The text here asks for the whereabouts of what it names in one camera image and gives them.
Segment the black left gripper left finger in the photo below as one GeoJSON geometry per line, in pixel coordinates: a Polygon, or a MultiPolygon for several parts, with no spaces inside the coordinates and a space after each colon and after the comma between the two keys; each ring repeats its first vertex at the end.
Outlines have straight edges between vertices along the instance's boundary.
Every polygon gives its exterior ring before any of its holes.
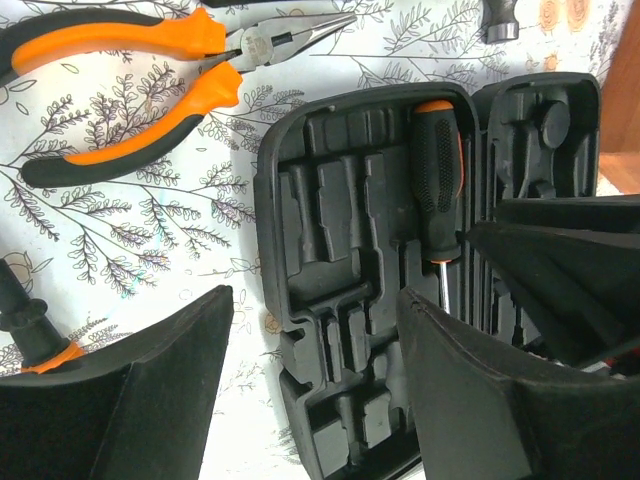
{"type": "Polygon", "coordinates": [[[219,285],[57,369],[2,378],[2,478],[198,478],[233,314],[219,285]]]}

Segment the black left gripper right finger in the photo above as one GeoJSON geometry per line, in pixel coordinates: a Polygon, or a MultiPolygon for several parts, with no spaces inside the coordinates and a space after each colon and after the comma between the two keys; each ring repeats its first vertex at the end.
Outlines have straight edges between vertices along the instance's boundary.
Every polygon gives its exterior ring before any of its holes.
{"type": "Polygon", "coordinates": [[[635,479],[639,382],[560,366],[449,316],[416,291],[397,324],[430,479],[635,479]]]}

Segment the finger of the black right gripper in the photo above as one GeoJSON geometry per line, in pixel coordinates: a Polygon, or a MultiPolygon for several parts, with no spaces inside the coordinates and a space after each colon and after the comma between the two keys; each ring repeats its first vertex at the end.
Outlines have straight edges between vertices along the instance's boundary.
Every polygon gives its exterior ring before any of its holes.
{"type": "Polygon", "coordinates": [[[479,222],[467,239],[556,359],[590,365],[638,347],[638,234],[479,222]]]}
{"type": "Polygon", "coordinates": [[[638,234],[639,195],[509,199],[494,210],[496,221],[513,224],[638,234]]]}

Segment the large orange black screwdriver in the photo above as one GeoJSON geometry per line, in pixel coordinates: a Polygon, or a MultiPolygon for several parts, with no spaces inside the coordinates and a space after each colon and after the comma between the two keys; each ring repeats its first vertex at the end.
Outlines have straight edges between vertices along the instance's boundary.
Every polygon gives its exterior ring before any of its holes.
{"type": "Polygon", "coordinates": [[[449,313],[447,265],[460,255],[456,218],[464,183],[461,137],[450,101],[432,100],[414,108],[409,161],[423,258],[439,266],[441,307],[449,313]]]}

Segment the black plastic tool case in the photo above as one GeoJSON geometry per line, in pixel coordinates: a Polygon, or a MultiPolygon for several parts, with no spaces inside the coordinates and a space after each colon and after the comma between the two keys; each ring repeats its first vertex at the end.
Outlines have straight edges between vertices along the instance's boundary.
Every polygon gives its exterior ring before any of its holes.
{"type": "Polygon", "coordinates": [[[413,110],[433,100],[453,105],[462,140],[458,234],[503,199],[596,189],[601,94],[588,73],[526,74],[475,93],[452,82],[373,87],[270,127],[254,178],[257,239],[308,479],[399,479],[421,461],[396,297],[408,287],[439,298],[409,167],[413,110]]]}

